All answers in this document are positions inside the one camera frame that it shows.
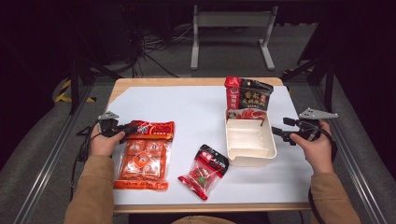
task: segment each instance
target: black curtain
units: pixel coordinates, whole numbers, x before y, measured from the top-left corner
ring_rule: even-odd
[[[351,36],[336,55],[334,67],[365,131],[396,179],[394,9],[390,1],[376,1],[351,10]]]
[[[3,1],[0,7],[0,168],[52,109],[52,93],[67,76],[70,46],[55,15],[46,2]]]

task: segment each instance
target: black cable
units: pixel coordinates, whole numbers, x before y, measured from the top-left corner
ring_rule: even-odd
[[[113,73],[116,73],[116,74],[123,73],[123,72],[127,71],[130,67],[132,67],[133,63],[134,62],[128,63],[127,65],[125,65],[125,66],[123,66],[121,68],[117,68],[117,69],[110,70],[110,71],[113,72]],[[103,72],[93,71],[93,73],[96,76],[106,76],[106,74],[103,73]]]
[[[98,119],[95,120],[91,128],[88,130],[87,135],[85,136],[84,142],[81,144],[79,147],[78,154],[74,160],[73,163],[73,168],[72,168],[72,175],[71,175],[71,180],[70,180],[70,202],[73,200],[74,196],[74,185],[75,185],[75,174],[76,174],[76,166],[78,161],[85,162],[87,161],[89,155],[90,155],[90,148],[91,148],[91,140],[96,137],[94,136],[91,138],[91,134],[93,131],[93,128],[96,126],[96,123],[98,122]]]
[[[154,61],[156,64],[158,64],[163,70],[165,70],[165,72],[167,72],[169,75],[174,76],[174,77],[178,77],[177,75],[169,72],[166,68],[164,68],[160,63],[158,63],[157,61],[155,61],[155,59],[153,59],[151,56],[149,56],[147,53],[143,53],[145,56],[147,56],[148,58],[150,58],[152,61]]]
[[[336,145],[335,142],[332,140],[332,136],[331,136],[328,132],[326,132],[325,130],[323,130],[323,129],[319,128],[319,127],[317,127],[317,128],[318,128],[318,130],[320,131],[320,133],[324,134],[324,135],[329,139],[330,144],[332,145],[332,162],[334,162],[335,155],[336,155],[336,153],[337,153],[337,151],[338,151],[337,145]],[[326,222],[325,222],[325,221],[323,220],[323,218],[320,216],[320,213],[318,212],[318,209],[317,209],[316,206],[315,206],[315,203],[314,203],[314,196],[312,195],[311,188],[309,188],[309,191],[308,191],[308,201],[309,201],[309,203],[310,203],[310,205],[311,205],[311,210],[312,210],[312,213],[314,214],[315,218],[318,220],[318,222],[319,222],[320,224],[325,224]]]
[[[300,221],[302,224],[305,224],[304,222],[304,217],[303,217],[303,213],[301,211],[298,211],[298,214],[300,215]]]
[[[305,124],[305,125],[311,126],[312,129],[314,129],[314,130],[320,129],[318,126],[316,126],[316,125],[314,125],[314,124],[311,124],[311,123],[309,123],[309,122],[306,122],[306,121],[300,120],[299,123],[300,123],[300,124]]]
[[[139,64],[140,77],[143,77],[142,65],[140,64],[139,60],[136,60],[136,61],[137,61],[137,64]]]
[[[186,31],[181,33],[181,35],[177,35],[177,37],[172,37],[172,41],[170,41],[170,42],[165,42],[163,39],[160,39],[160,38],[150,41],[150,37],[148,38],[148,41],[146,41],[146,39],[143,38],[143,44],[141,45],[141,47],[144,49],[144,51],[146,53],[151,53],[154,50],[163,51],[163,50],[166,50],[169,47],[174,46],[175,44],[181,43],[182,41],[187,39],[186,37],[183,37],[183,36],[189,35],[191,32],[192,32],[192,27],[190,27],[189,29],[187,29]],[[153,48],[147,47],[148,44],[154,44],[154,43],[155,43],[155,46]]]
[[[131,71],[132,71],[132,78],[134,78],[134,65],[132,65]]]
[[[103,66],[101,66],[101,65],[99,65],[97,63],[94,63],[94,62],[92,62],[91,60],[89,60],[87,58],[80,57],[79,60],[82,63],[85,63],[86,65],[88,65],[89,67],[94,67],[96,70],[106,74],[107,76],[113,77],[114,79],[123,78],[122,76],[120,76],[120,75],[118,75],[116,73],[113,73],[109,69],[107,69],[107,68],[105,68],[105,67],[103,67]]]

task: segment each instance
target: small red snack bag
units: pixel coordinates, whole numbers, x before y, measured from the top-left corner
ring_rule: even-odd
[[[226,157],[207,145],[200,147],[194,160],[189,173],[179,176],[178,179],[200,198],[207,200],[215,182],[227,172],[229,162]]]
[[[126,146],[117,169],[114,189],[167,190],[166,169],[170,158],[175,124],[132,121],[140,133],[126,138]]]
[[[227,119],[262,119],[274,87],[257,80],[226,77]]]

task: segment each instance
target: white table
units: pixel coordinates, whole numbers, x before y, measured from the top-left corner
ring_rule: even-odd
[[[166,83],[172,82],[172,79],[176,84],[167,86]],[[166,174],[168,190],[115,189],[116,213],[309,209],[307,192],[312,169],[298,146],[292,147],[278,136],[275,136],[277,155],[272,161],[259,168],[230,166],[226,175],[211,190],[207,201],[183,185],[177,177],[190,170],[202,144],[227,155],[223,117],[226,108],[225,87],[222,85],[224,78],[182,78],[185,82],[172,79],[121,80],[122,87],[118,88],[116,84],[116,93],[110,98],[108,110],[120,116],[120,124],[133,119],[152,122],[172,120],[176,124]],[[154,81],[159,82],[155,84],[157,86],[150,87],[148,84],[144,87],[144,83]],[[135,85],[128,88],[126,83]],[[275,86],[268,106],[268,117],[272,126],[297,130],[283,124],[284,117],[297,119],[286,87]]]

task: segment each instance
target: plastic bag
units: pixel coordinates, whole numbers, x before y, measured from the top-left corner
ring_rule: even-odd
[[[207,200],[209,192],[214,188],[217,180],[225,175],[228,166],[227,158],[215,149],[202,145],[195,156],[191,170],[178,179],[200,198]]]
[[[114,189],[167,190],[166,170],[175,123],[133,120],[130,126],[137,126],[137,133],[126,136]]]

